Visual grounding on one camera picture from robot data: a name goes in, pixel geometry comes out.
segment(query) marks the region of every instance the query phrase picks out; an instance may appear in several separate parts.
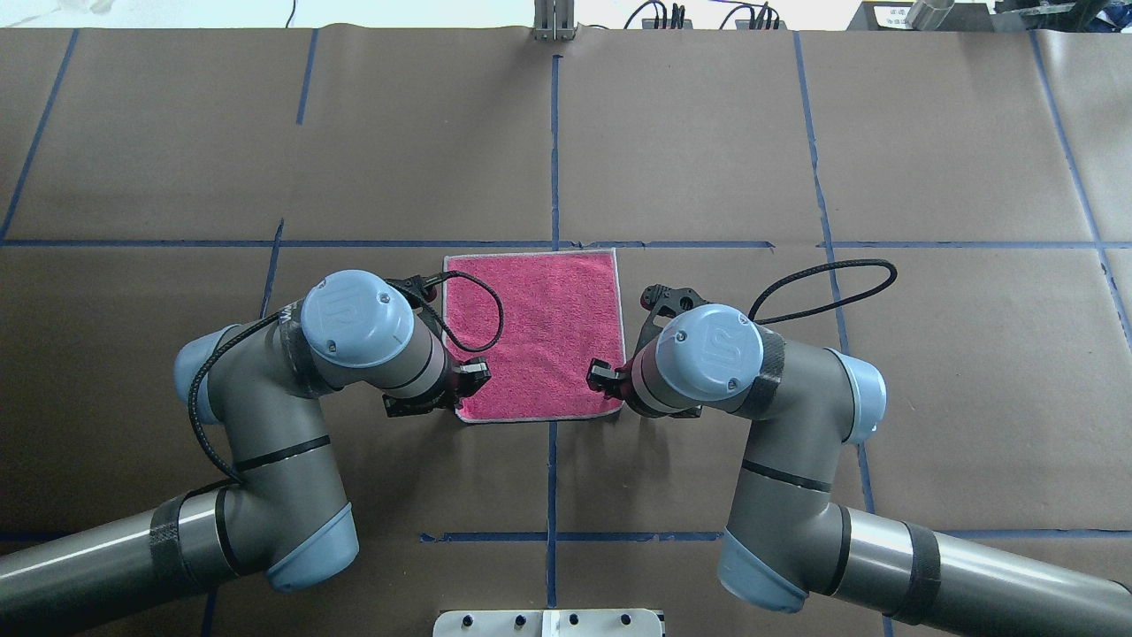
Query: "blue tape line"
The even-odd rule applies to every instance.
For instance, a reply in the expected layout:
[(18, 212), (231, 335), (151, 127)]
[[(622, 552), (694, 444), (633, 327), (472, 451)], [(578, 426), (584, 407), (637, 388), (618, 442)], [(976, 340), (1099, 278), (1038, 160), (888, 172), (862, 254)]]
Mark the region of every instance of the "blue tape line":
[(9, 239), (17, 248), (268, 248), (268, 240), (221, 239)]
[(70, 41), (67, 42), (67, 52), (63, 53), (63, 60), (59, 62), (59, 71), (55, 72), (55, 83), (51, 85), (51, 92), (48, 93), (48, 103), (43, 105), (43, 114), (40, 115), (40, 123), (35, 127), (35, 135), (32, 136), (32, 145), (27, 148), (27, 156), (24, 157), (24, 167), (19, 171), (19, 178), (16, 179), (16, 188), (11, 191), (11, 200), (8, 201), (8, 213), (5, 214), (3, 224), (0, 224), (0, 241), (8, 234), (8, 227), (11, 226), (11, 219), (16, 216), (16, 207), (19, 205), (19, 196), (24, 192), (24, 183), (27, 182), (27, 173), (32, 170), (32, 161), (35, 158), (35, 150), (40, 147), (40, 139), (43, 138), (43, 129), (48, 126), (48, 118), (51, 117), (51, 107), (55, 104), (55, 97), (59, 95), (59, 87), (63, 83), (63, 75), (67, 74), (67, 64), (70, 63), (71, 53), (75, 52), (75, 43), (78, 42), (78, 29), (71, 29)]
[(55, 531), (0, 532), (0, 542), (51, 542), (68, 535), (70, 534)]
[(550, 242), (551, 249), (558, 251), (558, 62), (561, 55), (550, 60)]
[(550, 421), (547, 451), (547, 608), (558, 606), (558, 421)]
[(715, 542), (721, 531), (667, 531), (642, 533), (559, 533), (563, 542)]
[(960, 540), (1132, 540), (1132, 531), (1101, 528), (1003, 528), (940, 531)]
[[(646, 532), (566, 532), (555, 533), (557, 542), (715, 542), (723, 537), (721, 531), (646, 531)], [(543, 532), (486, 532), (445, 533), (439, 537), (420, 534), (421, 544), (446, 542), (549, 542), (550, 534)]]
[(427, 533), (420, 535), (421, 544), (443, 544), (446, 542), (546, 542), (547, 534), (539, 532), (515, 532), (515, 533), (445, 533), (440, 537), (434, 537)]
[(857, 467), (860, 470), (860, 492), (865, 498), (865, 510), (876, 513), (876, 501), (873, 500), (873, 479), (868, 473), (868, 454), (864, 445), (857, 446)]
[[(35, 248), (269, 248), (266, 239), (9, 239), (2, 244)], [(550, 241), (283, 239), (285, 248), (549, 248)]]
[[(826, 247), (818, 243), (817, 247)], [(833, 241), (834, 248), (1094, 249), (1092, 241)]]
[[(814, 114), (809, 107), (809, 86), (806, 83), (806, 62), (801, 53), (801, 34), (794, 32), (794, 54), (798, 62), (798, 86), (801, 89), (801, 110), (806, 118), (806, 136), (809, 138), (809, 164), (814, 171), (814, 190), (817, 193), (817, 207), (822, 212), (822, 236), (825, 239), (826, 262), (837, 260), (833, 253), (833, 231), (830, 229), (830, 214), (825, 205), (825, 191), (822, 189), (822, 179), (817, 171), (817, 136), (814, 132)], [(830, 269), (830, 289), (833, 292), (833, 300), (841, 300), (841, 287), (838, 285), (838, 274)], [(841, 352), (849, 354), (849, 336), (846, 330), (846, 318), (841, 308), (834, 309), (838, 320), (838, 337), (841, 339)]]
[[(8, 239), (10, 247), (160, 247), (160, 248), (264, 248), (274, 247), (266, 239)], [(560, 246), (575, 249), (590, 248), (769, 248), (771, 241), (559, 241)], [(1094, 249), (1090, 241), (833, 241), (834, 248), (968, 248), (968, 249)], [(1106, 249), (1132, 249), (1132, 241), (1100, 241)], [(283, 239), (280, 247), (288, 248), (554, 248), (552, 241), (498, 239)], [(826, 247), (825, 242), (816, 247)]]
[(1038, 64), (1038, 77), (1041, 79), (1041, 91), (1046, 95), (1046, 103), (1049, 105), (1049, 113), (1054, 119), (1054, 129), (1057, 130), (1057, 140), (1061, 141), (1062, 150), (1065, 153), (1065, 161), (1069, 163), (1070, 174), (1073, 177), (1073, 188), (1077, 189), (1077, 196), (1081, 200), (1081, 207), (1084, 209), (1084, 218), (1089, 224), (1089, 233), (1092, 235), (1092, 242), (1097, 248), (1097, 256), (1100, 258), (1100, 267), (1105, 273), (1105, 281), (1108, 282), (1108, 293), (1113, 296), (1113, 304), (1116, 305), (1116, 317), (1121, 322), (1121, 329), (1124, 332), (1124, 342), (1127, 344), (1129, 350), (1132, 350), (1132, 326), (1129, 325), (1129, 313), (1127, 309), (1124, 307), (1124, 299), (1121, 298), (1121, 292), (1116, 289), (1116, 279), (1113, 277), (1113, 267), (1108, 262), (1108, 255), (1105, 253), (1105, 248), (1101, 246), (1100, 241), (1100, 230), (1097, 227), (1097, 218), (1092, 214), (1092, 205), (1089, 203), (1089, 197), (1084, 192), (1084, 184), (1081, 182), (1081, 174), (1077, 169), (1077, 160), (1073, 157), (1073, 149), (1070, 148), (1069, 137), (1065, 136), (1065, 127), (1062, 126), (1061, 112), (1057, 110), (1057, 102), (1054, 100), (1054, 93), (1049, 88), (1049, 76), (1046, 75), (1046, 62), (1041, 58), (1041, 46), (1038, 44), (1037, 32), (1030, 32), (1030, 44), (1034, 46), (1034, 59)]
[(280, 243), (283, 241), (283, 219), (275, 227), (275, 241), (272, 244), (272, 258), (267, 262), (267, 282), (264, 283), (264, 300), (259, 304), (259, 317), (267, 316), (267, 307), (272, 302), (272, 286), (275, 284), (275, 267), (280, 261)]
[(294, 122), (302, 126), (302, 119), (307, 114), (307, 92), (310, 89), (310, 71), (315, 68), (315, 49), (318, 46), (318, 29), (310, 29), (310, 46), (307, 49), (307, 70), (302, 74), (302, 93), (299, 94), (299, 113), (294, 115)]
[(208, 592), (208, 599), (205, 600), (205, 616), (200, 620), (200, 637), (212, 636), (212, 620), (216, 614), (216, 589), (213, 588)]
[[(825, 205), (825, 191), (822, 190), (822, 179), (817, 171), (817, 136), (814, 132), (814, 114), (809, 107), (809, 87), (806, 81), (806, 62), (801, 52), (801, 34), (794, 32), (794, 54), (798, 62), (798, 85), (801, 89), (801, 110), (806, 118), (806, 136), (809, 138), (809, 163), (814, 169), (814, 190), (817, 192), (817, 207), (822, 210), (822, 236), (825, 239), (825, 261), (833, 262), (837, 255), (833, 251), (833, 230), (830, 227), (830, 214)], [(841, 300), (841, 286), (838, 284), (838, 273), (830, 269), (830, 291), (833, 301)], [(840, 307), (834, 308), (834, 316), (838, 321), (838, 339), (841, 344), (841, 352), (851, 355), (849, 350), (849, 330), (846, 327), (844, 311)], [(857, 446), (857, 466), (860, 471), (861, 494), (865, 499), (865, 510), (869, 514), (876, 513), (876, 503), (873, 499), (873, 481), (868, 473), (868, 455), (865, 446)]]
[(588, 248), (774, 248), (770, 241), (593, 241), (572, 246)]

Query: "pink towel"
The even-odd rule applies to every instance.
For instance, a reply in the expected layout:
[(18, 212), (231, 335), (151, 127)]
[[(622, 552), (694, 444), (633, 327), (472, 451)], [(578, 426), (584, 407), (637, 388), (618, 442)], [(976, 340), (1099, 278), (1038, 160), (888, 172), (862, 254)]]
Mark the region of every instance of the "pink towel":
[[(593, 419), (621, 403), (585, 386), (591, 359), (625, 361), (617, 258), (612, 250), (448, 256), (445, 269), (463, 269), (503, 299), (499, 344), (484, 356), (491, 380), (456, 412), (465, 423)], [(474, 283), (444, 283), (444, 320), (468, 345), (487, 343), (496, 305)], [(445, 345), (457, 355), (471, 356)]]

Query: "black band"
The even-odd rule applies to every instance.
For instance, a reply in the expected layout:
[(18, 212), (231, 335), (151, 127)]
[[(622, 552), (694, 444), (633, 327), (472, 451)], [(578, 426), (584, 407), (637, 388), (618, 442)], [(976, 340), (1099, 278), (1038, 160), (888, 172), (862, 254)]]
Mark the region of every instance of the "black band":
[(838, 553), (838, 568), (833, 570), (833, 579), (830, 580), (830, 586), (822, 591), (822, 595), (833, 595), (841, 587), (841, 580), (846, 576), (846, 565), (849, 563), (849, 545), (852, 541), (852, 518), (849, 516), (849, 509), (838, 505), (838, 509), (841, 511), (841, 552)]
[(645, 419), (653, 419), (653, 420), (663, 419), (664, 416), (671, 416), (671, 414), (661, 414), (660, 412), (657, 412), (652, 407), (645, 405), (644, 402), (641, 401), (641, 397), (637, 396), (636, 390), (633, 389), (633, 384), (627, 382), (624, 384), (621, 387), (628, 388), (627, 391), (624, 389), (621, 390), (623, 394), (621, 401), (624, 401), (625, 404), (628, 405), (629, 410), (632, 410), (633, 412), (644, 416)]
[(181, 556), (180, 517), (183, 502), (185, 496), (178, 496), (153, 510), (149, 518), (149, 558), (162, 586), (179, 594), (204, 593), (205, 588), (192, 577)]
[(319, 447), (326, 447), (331, 444), (331, 437), (324, 436), (321, 438), (316, 438), (315, 440), (308, 440), (307, 442), (300, 442), (299, 445), (292, 445), (285, 449), (280, 449), (278, 451), (272, 451), (271, 454), (264, 454), (263, 456), (256, 456), (248, 460), (241, 460), (235, 464), (235, 471), (243, 473), (250, 472), (251, 470), (258, 470), (264, 465), (271, 465), (272, 463), (278, 463), (280, 460), (285, 460), (292, 456), (298, 456), (300, 454), (306, 454), (311, 449), (318, 449)]
[(751, 385), (751, 393), (747, 401), (736, 408), (752, 419), (757, 419), (774, 402), (774, 394), (782, 385), (782, 369), (786, 367), (786, 342), (778, 335), (763, 327), (758, 327), (758, 336), (763, 339), (763, 364), (758, 369), (758, 377)]
[(228, 497), (228, 488), (221, 489), (216, 493), (216, 535), (220, 536), (220, 550), (224, 553), (224, 559), (228, 561), (228, 567), (232, 569), (232, 573), (239, 576), (251, 575), (252, 570), (247, 569), (240, 560), (235, 557), (235, 551), (232, 550), (232, 542), (228, 537), (228, 522), (224, 517), (224, 499)]
[(887, 617), (909, 626), (924, 621), (940, 593), (940, 542), (932, 530), (903, 523), (912, 541), (912, 573), (904, 601)]
[(766, 467), (757, 463), (752, 463), (746, 458), (743, 459), (743, 468), (747, 470), (753, 474), (766, 476), (769, 479), (777, 480), (779, 482), (784, 482), (787, 484), (792, 484), (795, 487), (800, 487), (803, 489), (808, 489), (811, 491), (821, 491), (824, 493), (833, 491), (833, 485), (827, 482), (821, 482), (803, 476), (796, 476), (794, 474), (788, 474), (786, 472), (780, 472), (778, 470)]

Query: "cable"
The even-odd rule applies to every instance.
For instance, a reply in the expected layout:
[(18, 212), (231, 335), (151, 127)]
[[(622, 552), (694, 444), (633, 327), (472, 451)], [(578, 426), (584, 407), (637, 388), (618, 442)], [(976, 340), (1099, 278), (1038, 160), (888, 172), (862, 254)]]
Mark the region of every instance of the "cable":
[(719, 25), (719, 31), (723, 31), (723, 28), (727, 27), (727, 20), (731, 19), (731, 16), (734, 16), (737, 11), (741, 11), (743, 9), (751, 9), (751, 20), (748, 20), (747, 24), (754, 24), (754, 21), (755, 21), (755, 6), (754, 5), (739, 5), (738, 7), (731, 9), (731, 11), (727, 15), (727, 17), (723, 18), (723, 21)]
[(475, 354), (480, 352), (487, 352), (492, 347), (495, 347), (495, 345), (499, 343), (499, 339), (503, 337), (503, 326), (504, 326), (503, 299), (499, 298), (499, 294), (494, 289), (491, 289), (491, 285), (484, 283), (483, 281), (477, 278), (475, 276), (469, 274), (468, 272), (461, 272), (460, 269), (448, 269), (446, 272), (441, 272), (436, 276), (436, 278), (437, 279), (435, 282), (434, 281), (430, 282), (432, 282), (432, 284), (436, 284), (447, 281), (448, 278), (468, 278), (469, 281), (483, 287), (489, 294), (491, 294), (491, 298), (496, 301), (496, 310), (499, 315), (499, 328), (496, 329), (495, 336), (491, 337), (491, 341), (489, 341), (487, 345), (480, 347), (468, 347), (460, 341), (460, 338), (456, 337), (455, 334), (453, 334), (452, 328), (449, 328), (448, 325), (444, 322), (444, 318), (440, 317), (440, 315), (436, 311), (436, 309), (432, 309), (432, 305), (428, 303), (428, 300), (422, 298), (415, 291), (402, 285), (401, 283), (397, 283), (395, 281), (386, 281), (386, 282), (389, 283), (389, 285), (392, 285), (393, 289), (397, 290), (402, 294), (413, 296), (413, 299), (420, 303), (421, 309), (424, 310), (429, 316), (431, 316), (434, 320), (437, 322), (437, 325), (440, 326), (440, 329), (444, 330), (444, 334), (448, 335), (448, 338), (452, 339), (452, 344), (458, 347), (460, 350)]
[[(760, 24), (763, 24), (762, 19), (764, 19), (764, 18), (766, 20), (765, 24), (767, 25), (767, 27), (770, 27), (771, 20), (777, 20), (777, 21), (780, 20), (780, 16), (779, 16), (778, 9), (771, 7), (770, 3), (755, 5), (755, 3), (751, 3), (751, 2), (738, 2), (738, 1), (735, 1), (735, 0), (711, 0), (711, 1), (712, 2), (720, 2), (720, 3), (723, 3), (723, 5), (738, 5), (736, 8), (731, 9), (731, 11), (729, 14), (727, 14), (727, 17), (723, 18), (723, 21), (720, 23), (719, 31), (723, 31), (727, 27), (727, 20), (731, 19), (731, 16), (734, 16), (737, 11), (740, 11), (743, 9), (748, 9), (751, 11), (751, 19), (747, 20), (747, 28), (748, 29), (756, 28), (755, 27), (755, 23), (756, 21), (760, 23)], [(757, 18), (755, 17), (755, 9), (758, 9), (758, 17)]]
[[(648, 7), (649, 5), (652, 5), (654, 10), (655, 10), (657, 7), (660, 7), (659, 11), (663, 11), (663, 14), (664, 14), (663, 21), (667, 24), (668, 23), (668, 7), (666, 7), (664, 3), (661, 2), (660, 0), (648, 0), (648, 2), (641, 5), (640, 7), (636, 8), (635, 11), (633, 11), (633, 15), (629, 16), (629, 19), (625, 20), (625, 26), (623, 28), (628, 28), (629, 25), (633, 24), (633, 18), (635, 18), (636, 15), (640, 14), (641, 11), (643, 11), (644, 8)], [(657, 19), (652, 23), (652, 28), (658, 28), (660, 26), (660, 23), (661, 23), (661, 17), (658, 15)]]
[(197, 406), (197, 395), (200, 393), (200, 384), (204, 382), (205, 376), (208, 373), (209, 370), (212, 370), (213, 365), (215, 365), (216, 362), (220, 361), (220, 358), (224, 356), (225, 352), (232, 350), (233, 347), (239, 345), (241, 342), (243, 342), (251, 335), (258, 333), (259, 330), (263, 330), (267, 326), (271, 326), (272, 324), (278, 320), (278, 317), (280, 312), (276, 311), (271, 316), (265, 316), (264, 318), (260, 318), (260, 320), (257, 321), (255, 325), (252, 325), (250, 328), (243, 330), (239, 335), (235, 335), (235, 337), (233, 337), (232, 341), (225, 343), (224, 345), (213, 351), (212, 356), (209, 356), (208, 360), (205, 361), (205, 364), (201, 365), (200, 370), (197, 371), (197, 376), (192, 377), (192, 384), (189, 385), (189, 398), (188, 398), (189, 424), (192, 425), (192, 433), (196, 434), (197, 442), (200, 445), (200, 449), (203, 449), (205, 456), (207, 456), (208, 459), (212, 460), (212, 464), (215, 465), (217, 470), (223, 472), (224, 475), (232, 479), (237, 483), (242, 483), (243, 481), (240, 479), (239, 474), (235, 473), (235, 470), (230, 467), (228, 463), (225, 463), (224, 459), (220, 457), (220, 454), (217, 454), (216, 450), (213, 449), (212, 444), (208, 442), (208, 437), (205, 436), (204, 427), (201, 427), (200, 424), (200, 411), (199, 407)]
[[(773, 318), (762, 318), (762, 320), (755, 320), (755, 313), (758, 312), (758, 308), (763, 305), (763, 302), (779, 289), (806, 276), (813, 276), (814, 274), (820, 274), (822, 272), (829, 272), (831, 269), (841, 269), (844, 267), (884, 267), (889, 270), (889, 277), (882, 281), (878, 285), (873, 289), (866, 290), (858, 294), (843, 298), (841, 300), (833, 301), (829, 304), (823, 304), (821, 307), (815, 307), (813, 309), (806, 309), (804, 311), (795, 311), (792, 313), (783, 313), (781, 316), (774, 316)], [(758, 324), (760, 326), (770, 326), (771, 324), (781, 324), (783, 321), (792, 321), (794, 318), (801, 318), (804, 316), (813, 316), (814, 313), (821, 313), (822, 311), (829, 311), (850, 302), (856, 302), (858, 300), (868, 298), (875, 293), (883, 291), (885, 287), (891, 285), (897, 279), (897, 266), (883, 258), (850, 258), (847, 260), (834, 260), (832, 262), (823, 262), (821, 265), (815, 265), (813, 267), (807, 267), (800, 272), (795, 272), (789, 276), (783, 276), (778, 281), (774, 281), (771, 286), (763, 290), (763, 293), (758, 294), (755, 302), (751, 305), (751, 311), (747, 311), (747, 318), (752, 321)]]

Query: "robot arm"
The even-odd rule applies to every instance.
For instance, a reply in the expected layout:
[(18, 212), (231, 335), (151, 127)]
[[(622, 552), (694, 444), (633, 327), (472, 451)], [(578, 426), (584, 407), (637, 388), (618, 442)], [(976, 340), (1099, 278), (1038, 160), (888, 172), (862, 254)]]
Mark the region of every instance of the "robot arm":
[(642, 304), (636, 354), (616, 371), (595, 360), (590, 387), (646, 418), (705, 406), (753, 421), (719, 565), (734, 595), (797, 612), (814, 592), (962, 635), (1132, 635), (1121, 584), (830, 502), (841, 446), (884, 416), (875, 368), (691, 289), (653, 285)]
[[(2, 631), (71, 632), (264, 570), (275, 589), (297, 591), (349, 566), (358, 537), (319, 397), (365, 381), (385, 393), (389, 415), (420, 414), (458, 405), (490, 378), (482, 359), (453, 360), (398, 291), (410, 282), (393, 283), (331, 274), (220, 358), (197, 408), (225, 425), (239, 483), (0, 558)], [(246, 328), (181, 351), (182, 401)]]

